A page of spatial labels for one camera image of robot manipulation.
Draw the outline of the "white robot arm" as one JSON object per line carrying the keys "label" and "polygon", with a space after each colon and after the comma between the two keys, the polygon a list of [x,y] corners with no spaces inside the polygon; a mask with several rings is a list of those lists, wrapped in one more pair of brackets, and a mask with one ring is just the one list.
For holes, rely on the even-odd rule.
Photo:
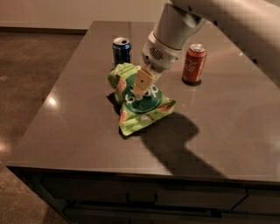
{"label": "white robot arm", "polygon": [[132,93],[148,88],[181,56],[187,40],[209,21],[275,83],[280,82],[280,7],[266,0],[170,0],[142,50]]}

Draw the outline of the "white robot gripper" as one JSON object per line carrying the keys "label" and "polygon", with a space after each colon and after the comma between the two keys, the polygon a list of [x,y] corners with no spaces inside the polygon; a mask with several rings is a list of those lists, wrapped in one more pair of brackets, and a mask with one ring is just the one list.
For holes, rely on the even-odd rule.
{"label": "white robot gripper", "polygon": [[[142,50],[141,66],[161,74],[169,70],[181,56],[184,48],[184,39],[171,32],[152,31]],[[133,95],[141,100],[147,89],[154,81],[154,76],[143,68],[139,68],[136,73]]]}

